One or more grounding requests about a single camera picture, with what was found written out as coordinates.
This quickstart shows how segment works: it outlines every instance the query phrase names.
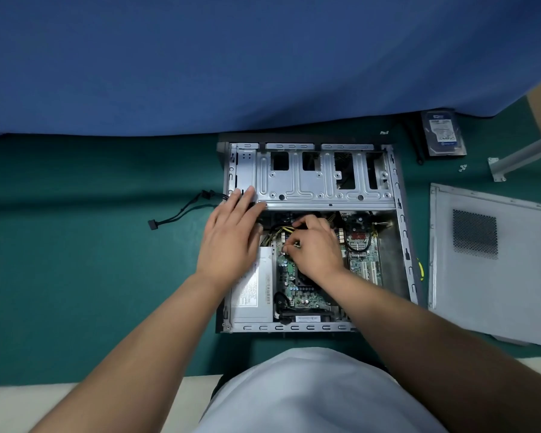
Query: right hand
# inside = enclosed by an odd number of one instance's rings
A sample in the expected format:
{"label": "right hand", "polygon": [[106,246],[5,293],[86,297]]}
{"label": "right hand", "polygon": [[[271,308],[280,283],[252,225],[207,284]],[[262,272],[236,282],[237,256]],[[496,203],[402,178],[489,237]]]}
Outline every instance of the right hand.
{"label": "right hand", "polygon": [[285,241],[283,250],[301,272],[323,287],[329,277],[345,270],[339,240],[326,219],[309,214],[292,225],[296,228],[303,223],[308,229],[293,232]]}

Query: left hand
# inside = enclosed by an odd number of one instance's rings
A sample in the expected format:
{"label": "left hand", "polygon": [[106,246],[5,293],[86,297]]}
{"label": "left hand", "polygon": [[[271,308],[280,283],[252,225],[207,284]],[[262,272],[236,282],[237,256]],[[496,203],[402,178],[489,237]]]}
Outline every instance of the left hand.
{"label": "left hand", "polygon": [[250,186],[241,197],[235,189],[210,215],[198,254],[196,274],[227,291],[257,258],[262,225],[256,223],[266,202],[247,210],[254,196]]}

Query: forearm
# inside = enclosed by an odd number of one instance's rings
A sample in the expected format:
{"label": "forearm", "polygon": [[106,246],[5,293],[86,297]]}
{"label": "forearm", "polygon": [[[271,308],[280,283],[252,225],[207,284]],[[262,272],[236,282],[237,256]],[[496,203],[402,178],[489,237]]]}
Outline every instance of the forearm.
{"label": "forearm", "polygon": [[541,375],[497,348],[350,272],[323,288],[397,381],[451,431],[541,420]]}
{"label": "forearm", "polygon": [[159,431],[223,294],[189,277],[32,431]]}

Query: blue fabric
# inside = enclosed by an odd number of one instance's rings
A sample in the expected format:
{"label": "blue fabric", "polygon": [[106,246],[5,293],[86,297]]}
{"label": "blue fabric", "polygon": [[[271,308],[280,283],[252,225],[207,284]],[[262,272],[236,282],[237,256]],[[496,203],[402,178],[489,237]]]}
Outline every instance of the blue fabric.
{"label": "blue fabric", "polygon": [[540,80],[541,0],[0,0],[0,132],[491,116]]}

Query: hand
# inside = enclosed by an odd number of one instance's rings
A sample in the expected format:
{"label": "hand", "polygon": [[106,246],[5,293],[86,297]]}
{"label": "hand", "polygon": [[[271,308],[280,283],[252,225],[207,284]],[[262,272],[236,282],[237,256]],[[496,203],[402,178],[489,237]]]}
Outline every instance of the hand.
{"label": "hand", "polygon": [[196,274],[223,291],[230,289],[257,258],[262,225],[256,223],[266,202],[247,210],[254,196],[250,186],[241,197],[235,189],[212,212],[204,228]]}
{"label": "hand", "polygon": [[[339,240],[325,219],[309,214],[292,225],[296,228],[303,223],[308,229],[293,232],[285,241],[283,250],[305,275],[324,287],[329,276],[344,271]],[[300,248],[295,246],[296,242],[300,243]]]}

